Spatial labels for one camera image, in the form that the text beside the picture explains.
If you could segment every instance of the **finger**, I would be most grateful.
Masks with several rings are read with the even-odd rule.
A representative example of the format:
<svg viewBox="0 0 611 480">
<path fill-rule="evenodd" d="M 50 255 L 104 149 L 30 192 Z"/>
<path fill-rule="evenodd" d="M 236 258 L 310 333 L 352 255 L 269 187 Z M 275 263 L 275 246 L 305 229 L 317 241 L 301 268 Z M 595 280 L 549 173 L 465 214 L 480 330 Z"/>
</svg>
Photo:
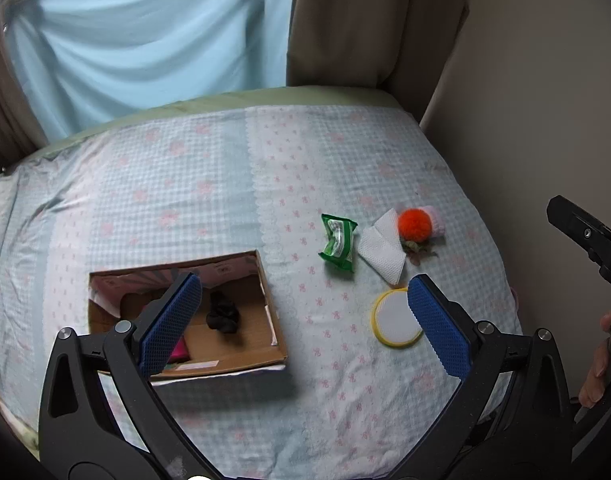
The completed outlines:
<svg viewBox="0 0 611 480">
<path fill-rule="evenodd" d="M 605 391 L 603 379 L 595 377 L 592 373 L 588 373 L 588 379 L 585 383 L 585 389 L 588 394 L 589 400 L 592 403 L 599 402 Z"/>
<path fill-rule="evenodd" d="M 601 320 L 599 321 L 599 324 L 601 325 L 601 330 L 603 332 L 610 332 L 611 330 L 611 311 L 610 312 L 606 312 L 602 317 Z"/>
<path fill-rule="evenodd" d="M 588 391 L 586 390 L 585 384 L 581 387 L 581 391 L 579 392 L 579 402 L 584 408 L 592 408 L 594 407 L 594 402 L 589 400 Z"/>
<path fill-rule="evenodd" d="M 610 352 L 607 349 L 607 339 L 605 339 L 598 348 L 594 351 L 594 361 L 592 362 L 592 371 L 595 377 L 602 377 L 607 369 L 607 363 L 610 360 Z"/>
</svg>

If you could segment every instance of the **wall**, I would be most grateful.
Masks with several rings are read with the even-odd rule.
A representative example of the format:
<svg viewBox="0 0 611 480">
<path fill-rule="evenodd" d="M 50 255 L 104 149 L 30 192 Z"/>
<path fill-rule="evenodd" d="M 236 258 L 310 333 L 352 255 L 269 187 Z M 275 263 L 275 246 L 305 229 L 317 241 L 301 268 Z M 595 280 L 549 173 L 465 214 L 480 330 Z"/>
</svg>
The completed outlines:
<svg viewBox="0 0 611 480">
<path fill-rule="evenodd" d="M 611 227 L 611 0 L 470 0 L 422 127 L 497 241 L 525 332 L 553 331 L 575 395 L 611 286 L 545 208 L 562 194 Z"/>
</svg>

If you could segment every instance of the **orange pom-pom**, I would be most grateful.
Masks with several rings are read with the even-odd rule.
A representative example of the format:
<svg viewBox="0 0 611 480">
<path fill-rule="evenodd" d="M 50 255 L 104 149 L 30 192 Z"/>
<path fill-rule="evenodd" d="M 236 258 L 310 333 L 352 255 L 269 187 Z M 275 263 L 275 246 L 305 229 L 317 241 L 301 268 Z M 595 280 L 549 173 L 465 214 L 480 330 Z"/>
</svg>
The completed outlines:
<svg viewBox="0 0 611 480">
<path fill-rule="evenodd" d="M 399 215 L 399 234 L 404 240 L 418 244 L 427 240 L 432 233 L 432 220 L 421 209 L 406 209 Z"/>
</svg>

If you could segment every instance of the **bed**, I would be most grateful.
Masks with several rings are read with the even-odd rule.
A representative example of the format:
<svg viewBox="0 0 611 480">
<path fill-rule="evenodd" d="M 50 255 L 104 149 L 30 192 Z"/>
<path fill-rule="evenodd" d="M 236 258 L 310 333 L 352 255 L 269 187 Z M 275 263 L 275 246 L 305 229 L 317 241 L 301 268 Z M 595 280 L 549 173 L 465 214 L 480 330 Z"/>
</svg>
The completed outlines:
<svg viewBox="0 0 611 480">
<path fill-rule="evenodd" d="M 0 176 L 0 391 L 36 428 L 57 330 L 87 333 L 93 270 L 259 249 L 288 344 L 281 372 L 160 386 L 196 446 L 232 478 L 388 472 L 458 380 L 424 337 L 381 345 L 370 306 L 389 285 L 317 253 L 321 213 L 358 232 L 385 211 L 433 205 L 446 223 L 426 272 L 473 319 L 520 333 L 499 252 L 414 119 L 384 92 L 284 88 L 176 103 L 54 144 Z M 126 438 L 142 446 L 108 378 Z M 507 377 L 487 407 L 500 402 Z"/>
</svg>

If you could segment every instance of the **cardboard box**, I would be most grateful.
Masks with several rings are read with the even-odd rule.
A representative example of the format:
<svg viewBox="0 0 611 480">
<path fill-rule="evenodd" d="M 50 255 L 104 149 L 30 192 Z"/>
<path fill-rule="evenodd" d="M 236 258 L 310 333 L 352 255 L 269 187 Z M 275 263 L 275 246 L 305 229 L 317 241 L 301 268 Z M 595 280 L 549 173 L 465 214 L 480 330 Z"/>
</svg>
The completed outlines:
<svg viewBox="0 0 611 480">
<path fill-rule="evenodd" d="M 288 357 L 268 283 L 257 251 L 191 262 L 104 270 L 90 273 L 90 333 L 108 332 L 119 319 L 135 319 L 151 300 L 163 295 L 179 272 L 201 278 L 201 305 L 183 334 L 190 360 L 166 368 L 153 381 L 199 377 L 282 364 Z M 241 316 L 236 334 L 206 324 L 210 293 L 221 290 Z"/>
</svg>

